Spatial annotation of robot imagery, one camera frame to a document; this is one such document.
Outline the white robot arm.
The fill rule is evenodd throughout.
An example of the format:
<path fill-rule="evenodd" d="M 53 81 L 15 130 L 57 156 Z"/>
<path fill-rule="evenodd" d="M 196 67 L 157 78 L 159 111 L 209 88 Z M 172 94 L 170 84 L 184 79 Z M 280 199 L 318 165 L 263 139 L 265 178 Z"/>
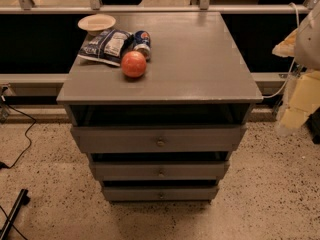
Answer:
<path fill-rule="evenodd" d="M 293 57 L 307 69 L 298 78 L 290 76 L 283 104 L 277 115 L 277 133 L 282 136 L 297 131 L 320 108 L 320 3 L 309 12 L 299 26 L 272 53 Z"/>

